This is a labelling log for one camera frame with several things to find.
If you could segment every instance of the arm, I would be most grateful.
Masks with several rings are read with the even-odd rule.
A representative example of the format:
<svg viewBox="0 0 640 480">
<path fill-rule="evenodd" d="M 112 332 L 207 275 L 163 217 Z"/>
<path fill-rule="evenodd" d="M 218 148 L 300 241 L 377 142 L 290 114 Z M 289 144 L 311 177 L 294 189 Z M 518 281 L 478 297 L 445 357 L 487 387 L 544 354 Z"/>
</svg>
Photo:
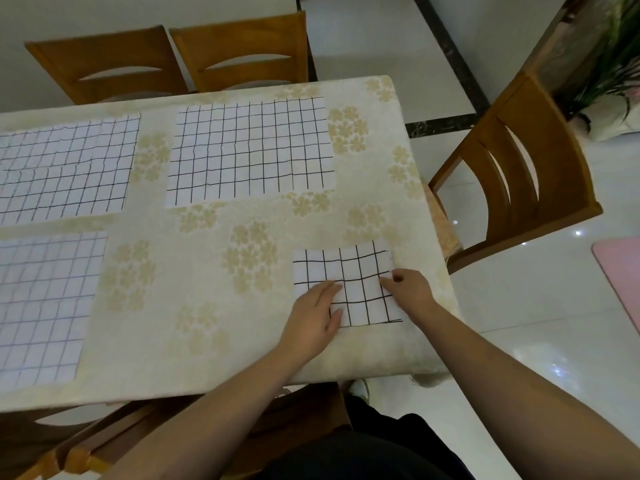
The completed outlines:
<svg viewBox="0 0 640 480">
<path fill-rule="evenodd" d="M 640 449 L 610 423 L 439 306 L 418 271 L 393 277 L 380 281 L 523 479 L 640 478 Z"/>
<path fill-rule="evenodd" d="M 273 350 L 149 434 L 103 480 L 218 478 L 286 381 L 335 336 L 342 311 L 328 311 L 340 288 L 324 282 L 298 298 Z"/>
</svg>

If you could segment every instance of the black grid line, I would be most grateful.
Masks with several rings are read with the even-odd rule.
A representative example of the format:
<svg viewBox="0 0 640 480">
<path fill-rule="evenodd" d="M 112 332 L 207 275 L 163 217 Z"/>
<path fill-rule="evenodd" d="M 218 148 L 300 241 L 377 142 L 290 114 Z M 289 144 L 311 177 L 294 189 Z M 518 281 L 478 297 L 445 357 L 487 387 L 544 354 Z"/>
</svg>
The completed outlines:
<svg viewBox="0 0 640 480">
<path fill-rule="evenodd" d="M 106 239 L 0 241 L 0 392 L 73 380 Z"/>
<path fill-rule="evenodd" d="M 119 212 L 140 114 L 0 135 L 0 225 Z"/>
<path fill-rule="evenodd" d="M 343 284 L 344 288 L 334 298 L 330 311 L 343 309 L 343 327 L 403 320 L 402 312 L 395 303 L 395 306 L 388 305 L 387 301 L 393 297 L 379 281 L 380 276 L 391 276 L 393 266 L 391 252 L 384 241 L 336 250 L 294 251 L 292 265 L 296 298 L 325 279 Z"/>
<path fill-rule="evenodd" d="M 167 207 L 335 186 L 322 97 L 188 106 L 176 124 Z"/>
</svg>

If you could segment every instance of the hand-drawn grid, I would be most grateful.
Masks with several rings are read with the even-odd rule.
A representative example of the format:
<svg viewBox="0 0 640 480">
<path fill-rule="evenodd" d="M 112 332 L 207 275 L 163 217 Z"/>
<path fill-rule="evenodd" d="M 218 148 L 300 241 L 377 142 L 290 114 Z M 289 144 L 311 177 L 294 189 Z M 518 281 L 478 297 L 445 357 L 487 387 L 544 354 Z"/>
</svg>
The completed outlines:
<svg viewBox="0 0 640 480">
<path fill-rule="evenodd" d="M 344 285 L 335 296 L 331 313 L 343 310 L 342 326 L 399 322 L 405 313 L 379 277 L 391 277 L 393 259 L 384 241 L 358 244 L 354 248 L 293 251 L 294 295 L 299 297 L 325 280 Z"/>
<path fill-rule="evenodd" d="M 178 112 L 167 207 L 335 187 L 323 97 Z"/>
<path fill-rule="evenodd" d="M 105 232 L 0 241 L 0 393 L 76 376 Z"/>
<path fill-rule="evenodd" d="M 120 212 L 140 114 L 0 135 L 0 225 Z"/>
</svg>

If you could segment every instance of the left hand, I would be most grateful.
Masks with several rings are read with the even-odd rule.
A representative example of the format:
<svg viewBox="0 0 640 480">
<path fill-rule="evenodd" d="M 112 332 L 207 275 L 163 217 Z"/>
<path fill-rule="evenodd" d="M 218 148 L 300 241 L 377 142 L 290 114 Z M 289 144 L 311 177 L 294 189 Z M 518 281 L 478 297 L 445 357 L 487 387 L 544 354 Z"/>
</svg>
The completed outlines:
<svg viewBox="0 0 640 480">
<path fill-rule="evenodd" d="M 338 332 L 342 310 L 329 318 L 329 306 L 341 288 L 332 281 L 318 283 L 293 304 L 277 348 L 299 361 L 300 367 L 319 355 Z"/>
</svg>

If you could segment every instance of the person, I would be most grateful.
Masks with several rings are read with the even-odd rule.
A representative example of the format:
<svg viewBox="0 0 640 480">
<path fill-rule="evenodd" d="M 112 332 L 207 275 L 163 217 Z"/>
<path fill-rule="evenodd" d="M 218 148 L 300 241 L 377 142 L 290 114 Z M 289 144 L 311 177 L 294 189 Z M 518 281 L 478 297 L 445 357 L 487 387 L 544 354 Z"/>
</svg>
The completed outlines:
<svg viewBox="0 0 640 480">
<path fill-rule="evenodd" d="M 425 334 L 522 478 L 640 479 L 640 449 L 610 423 L 444 310 L 418 271 L 392 275 L 381 284 Z M 324 282 L 298 298 L 270 352 L 149 434 L 104 480 L 219 478 L 282 386 L 335 336 L 342 312 L 328 311 L 339 290 Z M 392 419 L 359 398 L 346 400 L 354 431 L 302 445 L 259 478 L 473 478 L 420 417 Z"/>
</svg>

